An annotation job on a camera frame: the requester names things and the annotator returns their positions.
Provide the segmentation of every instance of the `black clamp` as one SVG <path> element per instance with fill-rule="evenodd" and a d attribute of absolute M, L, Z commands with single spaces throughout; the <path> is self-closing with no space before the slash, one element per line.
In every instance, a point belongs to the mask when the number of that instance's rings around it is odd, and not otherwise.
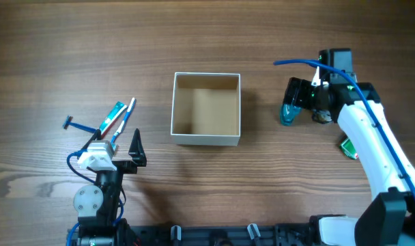
<path fill-rule="evenodd" d="M 178 225 L 171 228 L 171 242 L 173 246 L 182 245 L 182 228 Z"/>
<path fill-rule="evenodd" d="M 132 157 L 131 160 L 112 161 L 112 164 L 120 168 L 123 173 L 136 174 L 138 172 L 138 167 L 145 167 L 147 165 L 147 157 L 145 156 L 144 148 L 142 147 L 139 129 L 134 131 L 128 154 Z"/>
<path fill-rule="evenodd" d="M 254 242 L 255 246 L 261 245 L 261 233 L 259 232 L 259 228 L 255 223 L 251 223 L 247 226 L 248 234 L 250 235 L 250 239 Z"/>

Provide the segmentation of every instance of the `white box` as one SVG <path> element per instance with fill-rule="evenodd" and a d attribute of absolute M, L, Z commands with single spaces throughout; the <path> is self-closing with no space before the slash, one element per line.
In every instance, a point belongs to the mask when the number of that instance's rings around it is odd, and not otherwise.
<path fill-rule="evenodd" d="M 176 144 L 237 146 L 241 137 L 241 76 L 176 72 L 171 136 Z"/>

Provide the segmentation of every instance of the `black plastic part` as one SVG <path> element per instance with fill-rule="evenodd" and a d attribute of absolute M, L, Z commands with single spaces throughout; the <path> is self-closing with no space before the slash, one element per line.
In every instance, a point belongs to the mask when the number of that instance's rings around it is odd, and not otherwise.
<path fill-rule="evenodd" d="M 63 123 L 62 128 L 66 130 L 68 126 L 70 125 L 71 120 L 72 120 L 72 116 L 69 116 L 69 115 L 66 116 L 66 120 Z"/>
<path fill-rule="evenodd" d="M 329 85 L 317 86 L 312 92 L 311 95 L 311 109 L 316 109 L 318 111 L 328 110 L 330 104 L 332 103 L 332 97 L 329 93 Z"/>
<path fill-rule="evenodd" d="M 86 236 L 101 238 L 113 238 L 115 244 L 112 246 L 141 246 L 141 239 L 130 229 L 126 219 L 122 219 L 117 226 L 109 228 L 91 228 L 81 226 L 71 238 L 71 246 L 80 246 L 78 238 L 85 239 Z M 84 242 L 82 245 L 90 245 L 89 242 Z"/>
<path fill-rule="evenodd" d="M 123 187 L 121 187 L 121 194 L 123 194 L 123 197 L 124 197 L 124 202 L 123 202 L 123 204 L 122 204 L 122 206 L 124 206 L 124 205 L 126 205 L 126 202 L 127 202 L 127 197 L 126 197 L 126 192 L 124 192 Z"/>
<path fill-rule="evenodd" d="M 303 243 L 308 237 L 308 223 L 278 224 L 276 226 L 258 226 L 263 246 L 309 246 Z M 170 227 L 132 226 L 134 233 L 141 239 L 142 246 L 171 246 Z M 182 246 L 213 246 L 214 242 L 231 243 L 234 246 L 254 246 L 246 226 L 182 228 Z"/>
<path fill-rule="evenodd" d="M 356 76 L 353 72 L 352 51 L 349 48 L 322 50 L 319 52 L 319 61 L 324 65 L 332 66 L 333 68 L 337 68 L 347 73 L 352 78 Z M 348 83 L 343 77 L 338 74 L 331 73 L 326 69 L 320 69 L 319 77 L 322 78 L 328 73 L 330 74 L 327 80 L 329 83 Z"/>
<path fill-rule="evenodd" d="M 253 224 L 251 224 L 250 225 L 250 230 L 251 230 L 251 234 L 254 236 L 253 243 L 255 244 L 255 246 L 261 246 L 261 241 L 260 241 L 261 237 L 258 234 L 259 228 L 258 228 L 258 230 L 256 230 L 256 227 Z"/>
<path fill-rule="evenodd" d="M 403 224 L 403 231 L 415 238 L 415 201 L 412 195 L 405 196 L 407 211 L 411 213 L 411 215 L 405 218 L 405 223 Z"/>
<path fill-rule="evenodd" d="M 133 133 L 132 143 L 130 144 L 128 154 L 132 157 L 133 162 L 138 167 L 145 167 L 147 165 L 147 158 L 145 157 L 144 148 L 142 147 L 139 129 L 136 129 Z"/>
<path fill-rule="evenodd" d="M 358 83 L 358 87 L 364 94 L 366 100 L 373 100 L 375 103 L 380 103 L 380 97 L 371 83 Z M 329 97 L 330 117 L 335 123 L 338 122 L 339 112 L 344 105 L 352 105 L 355 101 L 361 100 L 356 90 L 350 84 L 330 85 Z"/>
<path fill-rule="evenodd" d="M 356 245 L 397 245 L 406 210 L 404 195 L 396 188 L 377 195 L 356 223 Z"/>
<path fill-rule="evenodd" d="M 312 92 L 314 87 L 310 81 L 292 77 L 289 79 L 285 97 L 283 98 L 284 105 L 293 105 L 303 109 L 312 109 Z"/>
<path fill-rule="evenodd" d="M 121 193 L 121 184 L 123 182 L 124 171 L 117 168 L 117 171 L 98 171 L 95 185 L 100 187 L 103 192 L 103 204 L 97 211 L 97 220 L 81 225 L 91 227 L 112 226 L 117 218 L 119 194 Z"/>
<path fill-rule="evenodd" d="M 325 217 L 343 217 L 345 215 L 313 215 L 309 218 L 309 239 L 308 245 L 314 243 L 315 245 L 322 245 L 321 237 L 319 235 L 319 220 Z"/>
<path fill-rule="evenodd" d="M 132 160 L 127 161 L 112 161 L 112 164 L 117 168 L 123 170 L 125 174 L 137 174 L 138 165 Z"/>
<path fill-rule="evenodd" d="M 171 233 L 172 233 L 172 235 L 171 235 L 171 244 L 173 246 L 182 246 L 182 240 L 179 239 L 179 233 L 180 232 L 179 232 L 177 226 L 174 229 L 174 231 L 171 230 Z"/>

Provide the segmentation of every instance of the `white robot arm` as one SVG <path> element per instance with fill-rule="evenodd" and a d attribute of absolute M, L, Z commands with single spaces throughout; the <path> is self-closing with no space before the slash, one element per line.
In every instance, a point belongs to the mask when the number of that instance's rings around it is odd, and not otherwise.
<path fill-rule="evenodd" d="M 281 122 L 301 109 L 325 112 L 352 141 L 367 175 L 372 202 L 361 218 L 323 216 L 319 237 L 327 245 L 415 244 L 415 169 L 392 133 L 370 83 L 357 83 L 349 49 L 320 51 L 319 60 L 293 59 L 317 69 L 311 81 L 290 78 Z"/>

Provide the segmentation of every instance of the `wood grain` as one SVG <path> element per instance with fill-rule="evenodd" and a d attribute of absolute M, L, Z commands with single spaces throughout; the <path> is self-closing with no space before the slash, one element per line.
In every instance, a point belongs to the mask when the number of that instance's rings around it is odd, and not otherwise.
<path fill-rule="evenodd" d="M 292 127 L 278 121 L 289 77 L 313 70 L 272 62 L 332 47 L 353 49 L 358 78 L 374 84 L 415 165 L 415 1 L 0 5 L 0 245 L 65 243 L 76 221 L 72 197 L 85 184 L 66 156 L 89 135 L 61 124 L 70 114 L 98 126 L 133 96 L 117 158 L 127 157 L 139 128 L 149 162 L 124 180 L 130 224 L 359 216 L 371 194 L 360 163 L 337 148 L 339 127 L 312 123 L 308 113 Z M 177 71 L 241 74 L 237 148 L 172 144 Z"/>

